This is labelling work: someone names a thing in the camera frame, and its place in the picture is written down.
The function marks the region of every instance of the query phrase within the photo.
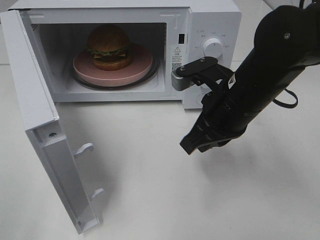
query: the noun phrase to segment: black robotic arm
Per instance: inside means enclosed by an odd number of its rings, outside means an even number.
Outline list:
[[[182,91],[206,84],[211,92],[193,128],[181,141],[191,154],[221,147],[240,137],[248,124],[307,67],[320,64],[320,3],[306,9],[280,6],[260,22],[254,48],[232,72],[203,57],[172,72]]]

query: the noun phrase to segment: white table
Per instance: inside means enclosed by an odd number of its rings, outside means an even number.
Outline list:
[[[268,11],[251,2],[255,14]],[[253,33],[244,25],[252,17],[243,17],[241,29]],[[238,43],[236,61],[251,48],[243,38],[249,36],[239,37],[247,45]],[[3,64],[0,239],[320,238],[319,67],[290,85],[297,108],[270,104],[241,138],[190,156],[179,142],[200,112],[184,111],[180,102],[57,103],[71,146],[95,145],[78,160],[88,191],[105,189],[93,201],[102,223],[78,235],[24,133],[10,66]]]

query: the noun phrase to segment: warning sticker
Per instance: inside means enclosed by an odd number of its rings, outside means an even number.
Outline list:
[[[182,66],[185,49],[183,46],[171,45],[172,71]]]

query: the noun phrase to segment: black cable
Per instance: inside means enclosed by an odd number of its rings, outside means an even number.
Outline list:
[[[295,98],[295,103],[294,104],[284,103],[282,101],[278,101],[277,99],[274,99],[273,102],[275,104],[277,104],[278,106],[280,106],[280,107],[283,107],[283,108],[286,108],[286,109],[294,109],[296,106],[298,106],[298,97],[293,91],[290,91],[288,89],[285,89],[285,91]]]
[[[305,5],[305,0],[300,0],[299,8],[303,9]]]

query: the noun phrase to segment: microwave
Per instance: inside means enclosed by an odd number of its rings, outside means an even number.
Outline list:
[[[210,89],[176,91],[172,71],[205,56],[231,65],[241,13],[232,0],[19,0],[0,14],[24,129],[77,232],[99,223],[75,159],[92,143],[71,149],[57,102],[182,101],[201,108]],[[90,33],[121,28],[152,55],[143,81],[115,88],[92,86],[74,71]]]

